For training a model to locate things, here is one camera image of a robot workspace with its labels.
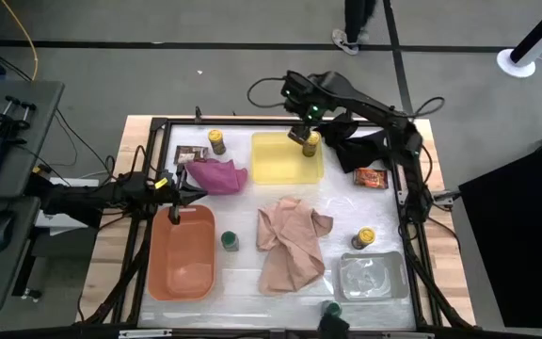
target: computer mouse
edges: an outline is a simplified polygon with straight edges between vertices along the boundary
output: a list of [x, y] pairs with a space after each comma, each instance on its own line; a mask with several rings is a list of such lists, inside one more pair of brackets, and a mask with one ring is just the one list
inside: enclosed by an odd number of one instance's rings
[[0, 211], [0, 251], [5, 250], [12, 238], [16, 213], [9, 210]]

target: yellow can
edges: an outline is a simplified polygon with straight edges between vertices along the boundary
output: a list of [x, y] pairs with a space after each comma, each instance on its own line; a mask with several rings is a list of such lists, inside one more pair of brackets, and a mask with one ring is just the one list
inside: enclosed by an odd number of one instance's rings
[[311, 132], [307, 141], [302, 144], [302, 153], [305, 156], [314, 156], [317, 152], [317, 145], [321, 140], [321, 135], [318, 132]]
[[213, 147], [213, 152], [216, 155], [222, 155], [227, 151], [225, 143], [223, 143], [223, 133], [219, 130], [211, 130], [208, 132], [208, 139]]
[[356, 250], [363, 250], [375, 240], [375, 232], [369, 227], [363, 227], [359, 233], [351, 239], [351, 244]]

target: yellow plastic bin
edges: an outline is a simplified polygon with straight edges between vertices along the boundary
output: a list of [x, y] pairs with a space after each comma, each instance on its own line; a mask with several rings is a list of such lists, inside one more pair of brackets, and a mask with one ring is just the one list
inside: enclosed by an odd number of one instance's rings
[[286, 132], [252, 135], [252, 180], [262, 185], [317, 184], [324, 177], [321, 142], [314, 156], [302, 153], [302, 145]]

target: wooden table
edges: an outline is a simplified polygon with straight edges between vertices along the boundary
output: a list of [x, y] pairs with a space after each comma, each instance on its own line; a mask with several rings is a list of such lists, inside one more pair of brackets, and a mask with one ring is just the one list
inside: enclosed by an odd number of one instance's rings
[[[169, 116], [168, 118], [192, 118], [188, 116]], [[122, 140], [120, 141], [119, 153], [117, 155], [117, 166], [115, 174], [123, 173], [131, 168], [131, 162], [139, 145], [146, 145], [150, 132], [150, 124], [152, 118], [163, 118], [158, 116], [129, 116], [125, 123]], [[207, 118], [215, 119], [237, 119], [231, 116], [207, 116]], [[249, 119], [274, 119], [274, 117], [248, 117]], [[286, 117], [277, 117], [277, 119], [285, 120]], [[438, 154], [432, 135], [432, 128], [429, 120], [419, 119], [415, 121], [420, 134], [423, 136], [424, 146], [429, 151], [433, 159], [432, 175], [428, 181], [428, 186], [431, 191], [441, 191], [444, 189], [442, 182], [442, 174], [440, 172], [440, 164]], [[159, 136], [154, 144], [154, 156], [152, 163], [157, 163], [159, 149], [162, 137]], [[141, 169], [143, 156], [137, 159], [137, 169]], [[429, 160], [422, 156], [422, 172], [426, 173], [429, 169]], [[447, 212], [433, 208], [430, 216], [453, 229], [453, 221], [451, 215]], [[106, 216], [102, 219], [102, 223], [106, 223], [118, 216]], [[122, 257], [125, 251], [127, 242], [127, 234], [129, 233], [130, 219], [124, 219], [106, 227], [105, 230], [98, 234], [96, 239], [91, 262], [89, 265], [88, 275], [81, 297], [81, 309], [85, 317], [92, 315], [97, 307], [104, 301], [110, 290], [119, 279]], [[139, 226], [137, 235], [137, 245], [135, 245], [135, 253], [139, 250], [143, 232], [145, 230], [145, 221]], [[430, 251], [430, 260], [434, 270], [434, 277], [437, 286], [440, 288], [444, 296], [449, 300], [451, 305], [456, 308], [459, 314], [471, 324], [474, 324], [473, 311], [471, 309], [470, 295], [466, 284], [466, 278], [461, 263], [461, 257], [457, 249], [457, 243], [453, 236], [446, 230], [439, 227], [432, 221], [425, 223], [426, 238], [428, 249]], [[124, 303], [123, 317], [124, 319], [131, 309], [131, 301], [133, 299], [135, 278], [127, 289], [127, 298]], [[428, 322], [431, 321], [429, 302], [427, 293], [422, 283], [419, 282], [420, 294], [422, 296], [423, 314]]]

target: can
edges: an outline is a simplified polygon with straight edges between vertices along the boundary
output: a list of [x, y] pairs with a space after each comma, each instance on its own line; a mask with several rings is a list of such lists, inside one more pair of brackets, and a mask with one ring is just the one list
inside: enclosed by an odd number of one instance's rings
[[208, 132], [208, 140], [211, 142], [213, 152], [216, 155], [222, 155], [227, 151], [225, 143], [223, 143], [223, 132], [219, 130], [211, 130]]
[[321, 140], [321, 135], [319, 132], [311, 132], [307, 140], [302, 144], [302, 153], [305, 156], [314, 156], [317, 152], [319, 140]]
[[340, 303], [334, 300], [325, 300], [321, 303], [321, 316], [334, 315], [340, 316], [343, 313], [343, 308]]
[[375, 240], [375, 232], [369, 227], [363, 227], [359, 233], [350, 240], [355, 250], [363, 250]]
[[226, 251], [240, 250], [240, 240], [237, 238], [237, 234], [232, 231], [227, 231], [221, 235], [221, 243]]

